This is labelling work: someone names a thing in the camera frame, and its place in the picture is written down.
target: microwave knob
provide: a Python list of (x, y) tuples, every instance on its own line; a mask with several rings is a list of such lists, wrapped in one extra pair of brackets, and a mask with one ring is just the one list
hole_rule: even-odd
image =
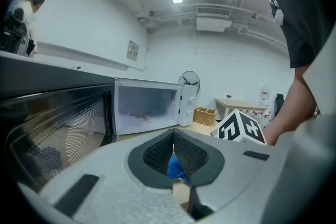
[(190, 98), (189, 98), (189, 103), (190, 103), (190, 104), (194, 104), (194, 103), (195, 103), (195, 100), (196, 100), (195, 97), (190, 97)]

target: person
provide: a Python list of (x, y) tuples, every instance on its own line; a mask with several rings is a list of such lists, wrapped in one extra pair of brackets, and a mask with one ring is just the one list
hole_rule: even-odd
[(30, 58), (34, 58), (37, 53), (37, 22), (35, 13), (41, 8), (45, 0), (19, 0), (12, 5), (10, 10), (21, 8), (24, 12), (23, 21), (28, 30), (28, 49), (27, 54)]
[(327, 41), (336, 16), (331, 0), (269, 1), (287, 41), (290, 68), (295, 69), (280, 112), (264, 129), (267, 143), (274, 145), (282, 133), (294, 131), (314, 113), (317, 104), (302, 75)]

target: air vent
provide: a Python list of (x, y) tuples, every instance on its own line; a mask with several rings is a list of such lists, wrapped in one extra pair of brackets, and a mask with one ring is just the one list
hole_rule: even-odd
[(223, 8), (197, 7), (197, 16), (229, 19), (231, 11)]

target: blue cloth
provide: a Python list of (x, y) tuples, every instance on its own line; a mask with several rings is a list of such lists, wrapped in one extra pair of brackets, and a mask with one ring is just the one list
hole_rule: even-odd
[(190, 178), (184, 173), (183, 167), (175, 153), (173, 153), (169, 160), (167, 176), (169, 178), (181, 178), (190, 185)]

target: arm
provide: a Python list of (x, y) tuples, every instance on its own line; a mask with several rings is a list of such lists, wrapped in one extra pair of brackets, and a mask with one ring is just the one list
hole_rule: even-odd
[(267, 144), (274, 145), (282, 133), (294, 131), (312, 117), (316, 102), (302, 77), (308, 67), (295, 69), (294, 81), (279, 114), (264, 130)]

